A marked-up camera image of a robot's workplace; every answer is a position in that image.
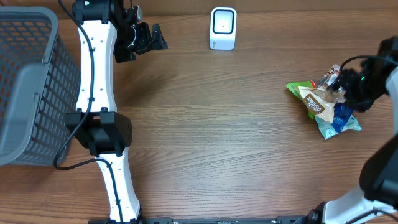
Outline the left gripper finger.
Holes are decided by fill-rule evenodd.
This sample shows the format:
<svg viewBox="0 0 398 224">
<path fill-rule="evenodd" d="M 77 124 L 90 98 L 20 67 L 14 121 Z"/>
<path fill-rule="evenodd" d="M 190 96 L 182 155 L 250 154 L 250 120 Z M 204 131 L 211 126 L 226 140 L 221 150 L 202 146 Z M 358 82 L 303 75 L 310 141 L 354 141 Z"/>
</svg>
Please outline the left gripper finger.
<svg viewBox="0 0 398 224">
<path fill-rule="evenodd" d="M 168 44 L 162 34 L 152 34 L 152 49 L 165 50 L 168 49 Z"/>
<path fill-rule="evenodd" d="M 152 26 L 152 36 L 153 37 L 161 37 L 162 36 L 162 32 L 161 32 L 159 24 L 154 24 Z"/>
</svg>

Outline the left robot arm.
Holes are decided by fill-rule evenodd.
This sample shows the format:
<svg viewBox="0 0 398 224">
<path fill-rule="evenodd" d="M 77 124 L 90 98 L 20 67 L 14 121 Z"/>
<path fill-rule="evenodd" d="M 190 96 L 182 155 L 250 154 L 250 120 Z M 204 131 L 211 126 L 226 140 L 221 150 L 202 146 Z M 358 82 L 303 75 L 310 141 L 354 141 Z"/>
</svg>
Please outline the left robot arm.
<svg viewBox="0 0 398 224">
<path fill-rule="evenodd" d="M 120 113 L 113 90 L 113 64 L 165 50 L 158 24 L 143 21 L 138 5 L 123 1 L 75 1 L 67 14 L 77 25 L 81 47 L 80 90 L 75 110 L 65 115 L 70 136 L 88 149 L 87 164 L 99 166 L 109 199 L 105 223 L 143 223 L 129 166 L 131 120 Z"/>
</svg>

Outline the beige brown snack pouch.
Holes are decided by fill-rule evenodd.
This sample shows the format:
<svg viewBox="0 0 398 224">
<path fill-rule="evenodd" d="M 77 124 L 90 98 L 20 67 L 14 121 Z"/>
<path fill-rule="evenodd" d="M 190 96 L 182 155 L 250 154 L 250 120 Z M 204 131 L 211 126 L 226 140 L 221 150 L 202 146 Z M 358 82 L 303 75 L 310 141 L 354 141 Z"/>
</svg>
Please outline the beige brown snack pouch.
<svg viewBox="0 0 398 224">
<path fill-rule="evenodd" d="M 332 123 L 334 118 L 334 105 L 337 103 L 344 103 L 345 91 L 340 88 L 338 91 L 330 91 L 331 84 L 336 80 L 340 74 L 340 66 L 333 65 L 329 72 L 321 80 L 321 85 L 311 90 L 313 97 L 309 97 L 312 102 L 309 103 L 309 107 L 313 110 L 315 116 L 322 120 Z"/>
</svg>

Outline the blue cookie packet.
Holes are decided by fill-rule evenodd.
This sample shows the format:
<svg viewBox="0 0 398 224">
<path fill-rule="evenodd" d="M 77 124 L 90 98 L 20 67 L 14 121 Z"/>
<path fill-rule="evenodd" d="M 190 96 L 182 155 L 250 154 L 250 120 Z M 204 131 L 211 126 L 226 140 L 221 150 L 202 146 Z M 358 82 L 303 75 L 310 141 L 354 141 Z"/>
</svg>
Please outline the blue cookie packet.
<svg viewBox="0 0 398 224">
<path fill-rule="evenodd" d="M 353 118 L 353 109 L 347 107 L 344 103 L 334 105 L 334 118 L 331 124 L 337 133 L 354 129 L 356 127 Z"/>
</svg>

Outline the mint green snack packet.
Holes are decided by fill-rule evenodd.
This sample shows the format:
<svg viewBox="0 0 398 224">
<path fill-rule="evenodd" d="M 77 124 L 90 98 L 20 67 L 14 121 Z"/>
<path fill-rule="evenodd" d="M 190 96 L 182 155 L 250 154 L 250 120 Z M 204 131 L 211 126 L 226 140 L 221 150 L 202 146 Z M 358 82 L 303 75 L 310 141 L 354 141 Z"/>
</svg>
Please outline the mint green snack packet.
<svg viewBox="0 0 398 224">
<path fill-rule="evenodd" d="M 322 136 L 324 137 L 324 140 L 330 139 L 333 136 L 336 136 L 337 134 L 340 133 L 334 129 L 332 124 L 322 120 L 321 118 L 319 118 L 317 116 L 315 117 L 315 121 L 318 123 L 318 128 L 319 128 Z M 342 132 L 347 131 L 347 130 L 354 130 L 354 131 L 362 130 L 361 126 L 359 125 L 358 120 L 353 115 L 351 115 L 348 122 L 341 129 Z"/>
</svg>

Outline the green candy bag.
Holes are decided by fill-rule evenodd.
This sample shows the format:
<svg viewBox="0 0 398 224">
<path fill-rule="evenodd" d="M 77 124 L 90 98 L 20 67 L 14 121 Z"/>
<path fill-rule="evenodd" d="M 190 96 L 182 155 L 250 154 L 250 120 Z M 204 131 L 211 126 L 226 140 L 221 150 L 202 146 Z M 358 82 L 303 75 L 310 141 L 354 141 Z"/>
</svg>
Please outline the green candy bag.
<svg viewBox="0 0 398 224">
<path fill-rule="evenodd" d="M 302 82 L 291 82 L 286 84 L 286 88 L 292 92 L 297 98 L 302 100 L 308 109 L 308 116 L 311 119 L 315 119 L 315 115 L 311 107 L 309 107 L 309 103 L 312 100 L 309 97 L 313 97 L 311 94 L 311 90 L 317 89 L 321 85 L 321 80 L 307 80 Z"/>
</svg>

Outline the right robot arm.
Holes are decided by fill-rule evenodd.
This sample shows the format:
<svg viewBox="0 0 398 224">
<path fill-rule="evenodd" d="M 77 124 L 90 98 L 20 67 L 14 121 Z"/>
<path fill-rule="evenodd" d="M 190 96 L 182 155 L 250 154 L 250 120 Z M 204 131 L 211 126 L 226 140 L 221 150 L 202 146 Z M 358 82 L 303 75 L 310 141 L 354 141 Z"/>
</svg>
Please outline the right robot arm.
<svg viewBox="0 0 398 224">
<path fill-rule="evenodd" d="M 361 71 L 343 65 L 325 90 L 313 90 L 304 100 L 336 100 L 343 90 L 345 105 L 358 112 L 370 109 L 382 95 L 392 100 L 393 130 L 397 131 L 397 37 L 380 42 L 376 55 L 360 56 Z M 344 196 L 322 202 L 297 223 L 366 223 L 378 216 L 397 219 L 397 133 L 363 165 L 359 185 Z"/>
</svg>

